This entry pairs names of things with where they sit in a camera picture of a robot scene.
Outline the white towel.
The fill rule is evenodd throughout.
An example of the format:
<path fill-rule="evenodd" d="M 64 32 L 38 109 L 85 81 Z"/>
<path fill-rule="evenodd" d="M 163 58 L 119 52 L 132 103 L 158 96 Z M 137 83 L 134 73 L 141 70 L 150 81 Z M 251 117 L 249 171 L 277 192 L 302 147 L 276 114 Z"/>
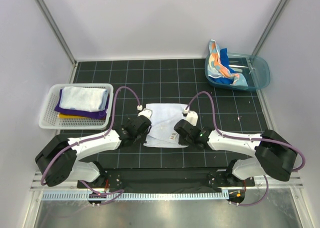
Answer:
<path fill-rule="evenodd" d="M 155 148 L 183 148 L 179 144 L 179 135 L 174 130 L 178 121 L 184 119 L 185 104 L 149 103 L 146 108 L 152 111 L 151 129 L 146 136 L 144 146 Z"/>

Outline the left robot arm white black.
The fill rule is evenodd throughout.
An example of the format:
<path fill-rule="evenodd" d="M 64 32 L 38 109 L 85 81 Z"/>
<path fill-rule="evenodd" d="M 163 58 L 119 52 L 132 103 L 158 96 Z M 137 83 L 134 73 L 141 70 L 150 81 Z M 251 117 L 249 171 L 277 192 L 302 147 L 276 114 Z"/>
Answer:
<path fill-rule="evenodd" d="M 102 166 L 82 159 L 104 151 L 129 147 L 145 136 L 151 127 L 151 118 L 138 115 L 124 125 L 98 134 L 68 138 L 64 134 L 54 136 L 35 158 L 42 173 L 41 185 L 54 187 L 66 180 L 78 180 L 101 188 L 106 182 Z"/>

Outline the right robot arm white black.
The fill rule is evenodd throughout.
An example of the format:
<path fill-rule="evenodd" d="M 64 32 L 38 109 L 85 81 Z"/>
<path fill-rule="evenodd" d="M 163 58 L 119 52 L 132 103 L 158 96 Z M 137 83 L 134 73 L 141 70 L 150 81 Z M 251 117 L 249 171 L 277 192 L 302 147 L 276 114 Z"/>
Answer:
<path fill-rule="evenodd" d="M 245 160 L 234 159 L 229 163 L 224 178 L 230 186 L 262 175 L 287 182 L 298 154 L 287 147 L 286 141 L 273 130 L 265 130 L 262 134 L 238 134 L 209 127 L 200 129 L 183 119 L 176 123 L 174 130 L 184 142 L 198 149 L 249 156 Z"/>

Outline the light blue bear towel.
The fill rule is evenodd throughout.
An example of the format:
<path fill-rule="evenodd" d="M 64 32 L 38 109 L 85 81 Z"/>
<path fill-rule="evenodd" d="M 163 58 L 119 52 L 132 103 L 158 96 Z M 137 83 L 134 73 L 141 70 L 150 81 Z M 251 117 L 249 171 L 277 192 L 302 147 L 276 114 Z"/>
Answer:
<path fill-rule="evenodd" d="M 108 93 L 102 88 L 65 87 L 62 89 L 59 107 L 87 112 L 102 111 Z"/>

